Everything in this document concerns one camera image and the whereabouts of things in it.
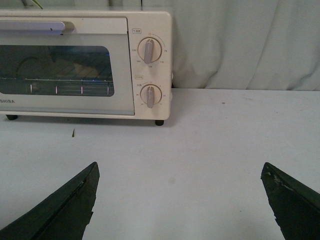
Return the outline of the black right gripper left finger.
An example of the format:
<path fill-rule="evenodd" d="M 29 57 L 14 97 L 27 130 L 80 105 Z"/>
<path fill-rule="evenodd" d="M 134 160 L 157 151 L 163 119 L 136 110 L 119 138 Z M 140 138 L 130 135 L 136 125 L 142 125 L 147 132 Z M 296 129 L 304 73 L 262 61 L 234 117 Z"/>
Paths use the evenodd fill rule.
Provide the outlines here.
<path fill-rule="evenodd" d="M 93 215 L 100 172 L 91 163 L 30 211 L 1 229 L 2 240 L 81 240 Z"/>

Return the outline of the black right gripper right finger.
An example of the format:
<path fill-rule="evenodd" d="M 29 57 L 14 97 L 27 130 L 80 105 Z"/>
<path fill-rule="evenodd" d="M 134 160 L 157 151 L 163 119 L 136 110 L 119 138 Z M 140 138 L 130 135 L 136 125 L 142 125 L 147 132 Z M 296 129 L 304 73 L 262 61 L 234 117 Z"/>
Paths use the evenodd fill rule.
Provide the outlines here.
<path fill-rule="evenodd" d="M 320 238 L 320 194 L 269 162 L 260 176 L 275 221 L 286 240 Z"/>

